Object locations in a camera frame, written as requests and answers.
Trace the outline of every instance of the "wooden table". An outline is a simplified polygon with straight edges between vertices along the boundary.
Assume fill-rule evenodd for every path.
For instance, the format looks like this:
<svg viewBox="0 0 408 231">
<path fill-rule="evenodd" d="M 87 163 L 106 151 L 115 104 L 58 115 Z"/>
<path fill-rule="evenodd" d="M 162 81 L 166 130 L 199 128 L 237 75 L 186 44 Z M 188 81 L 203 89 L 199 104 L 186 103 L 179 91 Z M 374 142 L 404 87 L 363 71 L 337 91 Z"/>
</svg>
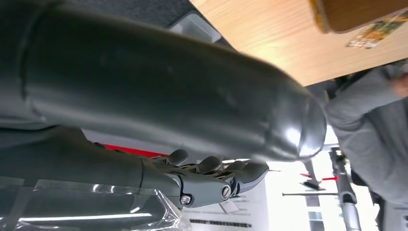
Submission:
<svg viewBox="0 0 408 231">
<path fill-rule="evenodd" d="M 408 23 L 371 50 L 346 48 L 361 29 L 318 31 L 308 0 L 190 0 L 242 53 L 286 71 L 303 85 L 408 57 Z"/>
</svg>

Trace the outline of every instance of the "person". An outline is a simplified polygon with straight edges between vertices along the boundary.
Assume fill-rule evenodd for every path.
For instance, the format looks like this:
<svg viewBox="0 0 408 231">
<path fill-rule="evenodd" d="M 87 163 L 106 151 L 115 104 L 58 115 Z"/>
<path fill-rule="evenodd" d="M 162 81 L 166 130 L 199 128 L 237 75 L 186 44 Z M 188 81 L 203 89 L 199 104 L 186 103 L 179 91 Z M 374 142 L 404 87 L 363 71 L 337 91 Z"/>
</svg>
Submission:
<svg viewBox="0 0 408 231">
<path fill-rule="evenodd" d="M 408 204 L 408 73 L 403 69 L 401 64 L 374 68 L 325 107 L 352 169 L 394 204 Z"/>
</svg>

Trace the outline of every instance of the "red stripe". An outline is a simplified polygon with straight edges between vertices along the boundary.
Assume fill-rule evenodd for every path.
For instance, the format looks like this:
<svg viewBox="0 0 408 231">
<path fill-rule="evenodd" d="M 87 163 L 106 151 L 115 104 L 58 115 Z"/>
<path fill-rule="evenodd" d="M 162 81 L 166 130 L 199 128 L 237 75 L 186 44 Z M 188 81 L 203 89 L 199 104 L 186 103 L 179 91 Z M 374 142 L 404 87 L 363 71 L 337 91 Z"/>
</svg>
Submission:
<svg viewBox="0 0 408 231">
<path fill-rule="evenodd" d="M 109 145 L 109 144 L 103 144 L 107 149 L 109 150 L 121 150 L 127 153 L 132 153 L 132 154 L 137 154 L 137 155 L 143 155 L 146 157 L 155 157 L 155 156 L 168 156 L 166 154 L 161 154 L 161 153 L 154 153 L 154 152 L 149 152 L 149 151 L 144 151 L 144 150 L 139 150 L 139 149 L 134 149 L 134 148 L 125 148 L 125 147 L 119 147 L 119 146 L 114 146 L 114 145 Z"/>
</svg>

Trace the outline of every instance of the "screw head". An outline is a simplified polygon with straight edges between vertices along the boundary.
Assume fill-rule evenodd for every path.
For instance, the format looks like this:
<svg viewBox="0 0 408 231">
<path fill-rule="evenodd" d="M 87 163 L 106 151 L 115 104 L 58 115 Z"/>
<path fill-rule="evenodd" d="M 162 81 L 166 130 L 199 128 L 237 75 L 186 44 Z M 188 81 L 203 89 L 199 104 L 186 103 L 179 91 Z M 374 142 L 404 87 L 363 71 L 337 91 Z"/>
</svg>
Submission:
<svg viewBox="0 0 408 231">
<path fill-rule="evenodd" d="M 221 199 L 223 199 L 224 201 L 228 200 L 231 196 L 231 187 L 229 185 L 224 185 L 222 186 L 221 189 Z"/>
<path fill-rule="evenodd" d="M 188 195 L 182 195 L 180 198 L 180 202 L 184 205 L 188 205 L 191 202 L 191 197 Z"/>
</svg>

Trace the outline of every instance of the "plastic wrap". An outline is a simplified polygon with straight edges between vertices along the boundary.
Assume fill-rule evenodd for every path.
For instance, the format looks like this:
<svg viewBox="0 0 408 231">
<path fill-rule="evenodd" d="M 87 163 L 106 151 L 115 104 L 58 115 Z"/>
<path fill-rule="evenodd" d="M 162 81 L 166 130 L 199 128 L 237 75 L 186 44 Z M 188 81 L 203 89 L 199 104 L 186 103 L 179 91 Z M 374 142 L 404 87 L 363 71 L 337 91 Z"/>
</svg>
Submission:
<svg viewBox="0 0 408 231">
<path fill-rule="evenodd" d="M 0 177 L 0 231 L 190 231 L 156 189 Z"/>
</svg>

